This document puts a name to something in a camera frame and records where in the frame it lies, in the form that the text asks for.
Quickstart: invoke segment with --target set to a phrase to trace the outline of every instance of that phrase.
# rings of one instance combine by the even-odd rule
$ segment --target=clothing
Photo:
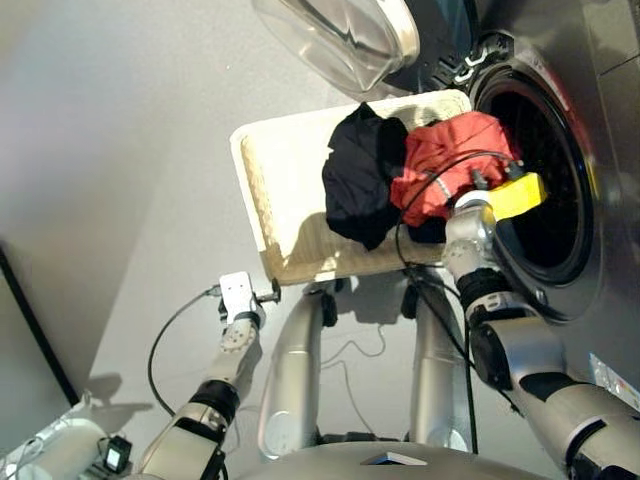
[[[401,177],[391,184],[391,202],[399,209],[409,205],[433,174],[471,151],[490,150],[513,158],[507,136],[498,119],[469,112],[432,127],[419,127],[407,139],[407,160]],[[489,188],[506,178],[504,161],[481,156],[464,161],[438,177],[415,200],[403,216],[404,222],[419,227],[430,217],[448,218],[450,203],[474,188],[472,170],[487,180]]]
[[[389,185],[403,174],[406,137],[399,119],[383,119],[366,103],[338,124],[322,169],[331,230],[368,250],[382,243],[400,214],[389,202]]]

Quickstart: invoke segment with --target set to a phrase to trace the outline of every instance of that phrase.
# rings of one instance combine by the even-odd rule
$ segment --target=laundry basket
[[[471,110],[457,90],[369,104],[381,117],[400,118],[407,129]],[[274,118],[240,127],[231,148],[256,246],[265,273],[281,285],[398,270],[394,231],[375,250],[332,232],[325,221],[322,167],[336,125],[357,105]],[[415,262],[440,261],[440,245],[413,243],[404,228],[402,251]]]

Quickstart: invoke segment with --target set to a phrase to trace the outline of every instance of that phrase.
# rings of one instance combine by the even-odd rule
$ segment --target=black band
[[[190,402],[201,403],[213,408],[227,421],[227,425],[236,416],[236,410],[240,406],[240,397],[236,389],[227,382],[210,380],[198,388]]]
[[[513,291],[505,276],[491,268],[468,273],[456,282],[456,287],[460,291],[460,302],[465,312],[469,305],[485,295]]]
[[[224,432],[222,429],[213,430],[192,418],[182,417],[176,422],[176,427],[198,435],[199,437],[206,438],[207,440],[211,440],[218,445],[222,444],[222,441],[224,440]]]
[[[533,373],[520,380],[520,386],[526,392],[543,402],[546,402],[557,391],[580,383],[560,372]]]

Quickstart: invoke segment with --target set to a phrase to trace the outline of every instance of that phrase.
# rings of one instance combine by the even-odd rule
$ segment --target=white cable
[[[333,362],[336,358],[338,358],[342,354],[342,352],[344,352],[349,347],[349,345],[353,345],[356,348],[356,350],[358,350],[363,356],[365,356],[367,358],[379,357],[380,355],[382,355],[384,352],[387,351],[387,341],[384,338],[384,332],[382,331],[382,325],[378,325],[378,336],[380,337],[380,342],[382,344],[382,346],[380,347],[380,351],[379,352],[375,352],[375,353],[365,352],[362,349],[362,347],[360,347],[360,345],[358,345],[357,342],[355,342],[353,340],[349,340],[342,347],[340,347],[340,349],[335,354],[331,355],[326,360],[322,360],[321,364],[322,365],[326,365],[327,363]]]
[[[345,386],[347,387],[347,394],[349,395],[351,406],[353,407],[353,410],[356,412],[356,415],[358,415],[358,418],[360,419],[362,424],[372,435],[375,435],[375,432],[373,431],[373,428],[371,428],[371,425],[369,425],[369,422],[365,420],[364,416],[360,412],[360,409],[358,408],[358,404],[356,403],[356,400],[353,396],[353,390],[351,390],[351,382],[349,381],[349,368],[347,367],[346,362],[344,360],[339,360],[335,363],[331,363],[331,362],[333,362],[336,358],[338,358],[342,354],[342,352],[344,352],[349,347],[349,345],[353,345],[356,348],[356,350],[358,350],[366,358],[375,358],[375,357],[381,356],[384,352],[387,351],[387,341],[384,338],[382,325],[378,325],[378,336],[380,337],[381,347],[380,347],[380,350],[377,352],[374,352],[374,353],[366,352],[365,350],[362,349],[362,347],[360,347],[360,345],[358,345],[357,342],[355,342],[354,340],[349,340],[342,347],[340,347],[336,353],[334,353],[329,358],[321,362],[321,365],[323,365],[322,370],[328,370],[338,365],[342,365],[342,371],[344,373],[344,382],[345,382]]]

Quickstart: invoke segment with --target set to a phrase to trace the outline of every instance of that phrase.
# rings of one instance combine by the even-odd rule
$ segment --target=metal frame
[[[29,305],[27,297],[22,291],[22,288],[18,283],[18,279],[16,278],[13,272],[13,269],[9,264],[9,259],[5,255],[1,243],[0,243],[0,270],[2,270],[2,273],[4,274],[4,277],[7,280],[7,284],[9,285],[9,288],[13,293],[16,303],[18,304],[18,307],[20,308],[20,311],[22,312],[22,315],[24,316],[24,319],[27,322],[27,325],[29,326],[31,333],[35,338],[36,343],[38,344],[38,347],[40,347],[40,351],[42,352],[42,355],[44,355],[44,358],[47,361],[49,368],[51,368],[51,372],[53,373],[53,376],[58,381],[58,384],[60,385],[60,388],[62,389],[64,396],[67,398],[67,401],[69,402],[70,406],[75,405],[80,401],[80,397],[78,397],[78,393],[76,392],[76,390],[73,388],[73,385],[69,381],[69,377],[67,377],[67,374],[65,373],[64,368],[62,368],[62,365],[58,361],[58,357],[56,357],[55,352],[51,348],[51,344],[47,340],[47,337],[45,336],[44,331],[40,326],[40,322],[38,322],[38,319],[35,313],[33,313],[33,310]]]
[[[278,338],[258,427],[258,445],[269,459],[317,445],[322,298],[333,293],[332,285],[312,286],[296,304]],[[460,327],[444,293],[431,288],[428,295],[462,343]],[[456,402],[455,383],[456,378],[464,382],[464,363],[436,314],[422,301],[416,313],[409,440],[448,447],[456,426],[468,431],[455,425],[455,410],[463,403]],[[461,438],[469,444],[463,435]]]

